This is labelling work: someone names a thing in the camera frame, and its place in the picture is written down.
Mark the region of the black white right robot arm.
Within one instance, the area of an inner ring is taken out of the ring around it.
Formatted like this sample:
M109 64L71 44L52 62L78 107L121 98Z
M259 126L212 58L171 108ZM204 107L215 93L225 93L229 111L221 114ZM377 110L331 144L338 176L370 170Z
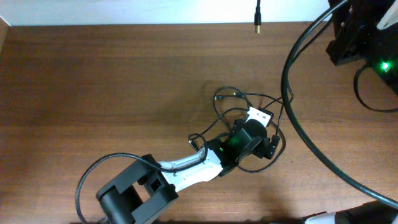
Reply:
M326 51L335 65L363 59L397 91L397 1L330 1L335 39ZM397 206L381 200L339 212L323 212L304 223L397 223Z

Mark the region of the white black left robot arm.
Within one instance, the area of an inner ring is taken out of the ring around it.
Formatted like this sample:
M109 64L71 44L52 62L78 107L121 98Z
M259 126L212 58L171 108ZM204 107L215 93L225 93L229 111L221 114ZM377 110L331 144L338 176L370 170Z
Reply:
M153 223L178 199L178 192L222 177L249 155L274 163L285 148L281 130L269 137L256 119L235 122L232 133L206 141L196 154L176 161L156 161L147 154L96 193L110 223Z

